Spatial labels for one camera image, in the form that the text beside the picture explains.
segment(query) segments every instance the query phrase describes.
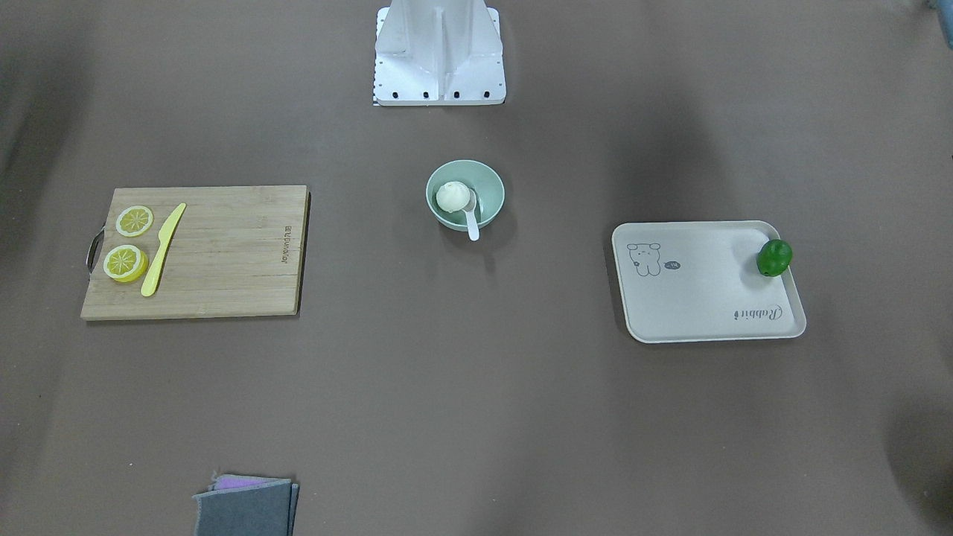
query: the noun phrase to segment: cloth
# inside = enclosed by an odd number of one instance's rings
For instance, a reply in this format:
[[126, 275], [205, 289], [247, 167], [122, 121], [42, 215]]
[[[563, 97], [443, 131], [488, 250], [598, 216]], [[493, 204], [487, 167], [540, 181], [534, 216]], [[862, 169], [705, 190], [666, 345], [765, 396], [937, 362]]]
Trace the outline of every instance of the cloth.
[[291, 536], [298, 484], [289, 479], [221, 475], [198, 502], [195, 536]]

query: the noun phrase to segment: lemon half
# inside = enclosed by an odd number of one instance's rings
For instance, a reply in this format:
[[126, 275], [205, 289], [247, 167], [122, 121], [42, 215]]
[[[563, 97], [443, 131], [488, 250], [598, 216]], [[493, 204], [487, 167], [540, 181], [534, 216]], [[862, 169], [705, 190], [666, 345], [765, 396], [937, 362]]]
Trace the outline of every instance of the lemon half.
[[138, 237], [152, 227], [152, 211], [149, 207], [135, 205], [122, 211], [116, 219], [116, 232], [123, 237]]
[[141, 278], [148, 267], [149, 258], [146, 252], [130, 244], [112, 248], [103, 258], [103, 271], [120, 283]]

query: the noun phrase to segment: cutting board handle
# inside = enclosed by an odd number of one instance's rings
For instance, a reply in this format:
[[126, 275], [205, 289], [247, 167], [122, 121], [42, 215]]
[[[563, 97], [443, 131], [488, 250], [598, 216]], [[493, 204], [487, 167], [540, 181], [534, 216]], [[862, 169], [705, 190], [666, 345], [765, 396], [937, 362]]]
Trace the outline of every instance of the cutting board handle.
[[102, 229], [99, 230], [99, 233], [92, 238], [90, 242], [90, 251], [86, 254], [86, 268], [92, 274], [92, 269], [96, 266], [96, 250], [99, 249], [99, 244], [103, 243], [103, 236], [106, 234], [106, 224], [103, 224]]

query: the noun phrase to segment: yellow knife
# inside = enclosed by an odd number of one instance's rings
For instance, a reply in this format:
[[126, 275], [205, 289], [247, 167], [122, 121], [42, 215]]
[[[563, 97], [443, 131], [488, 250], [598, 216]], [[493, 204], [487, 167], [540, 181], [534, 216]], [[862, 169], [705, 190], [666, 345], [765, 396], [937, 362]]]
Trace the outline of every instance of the yellow knife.
[[159, 276], [162, 275], [162, 265], [166, 261], [169, 242], [172, 241], [172, 233], [175, 232], [175, 226], [178, 225], [183, 212], [185, 212], [185, 203], [179, 203], [159, 229], [159, 251], [155, 252], [155, 258], [152, 259], [149, 271], [146, 272], [146, 279], [142, 281], [143, 296], [152, 296], [155, 294], [155, 287], [159, 286]]

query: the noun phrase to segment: green lime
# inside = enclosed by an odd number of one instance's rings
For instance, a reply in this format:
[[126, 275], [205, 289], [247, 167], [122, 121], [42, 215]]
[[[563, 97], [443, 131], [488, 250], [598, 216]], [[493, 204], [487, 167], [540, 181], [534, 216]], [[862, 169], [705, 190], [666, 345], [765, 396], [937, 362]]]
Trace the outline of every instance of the green lime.
[[791, 244], [784, 240], [768, 240], [758, 253], [758, 271], [770, 278], [780, 276], [791, 264], [793, 256]]

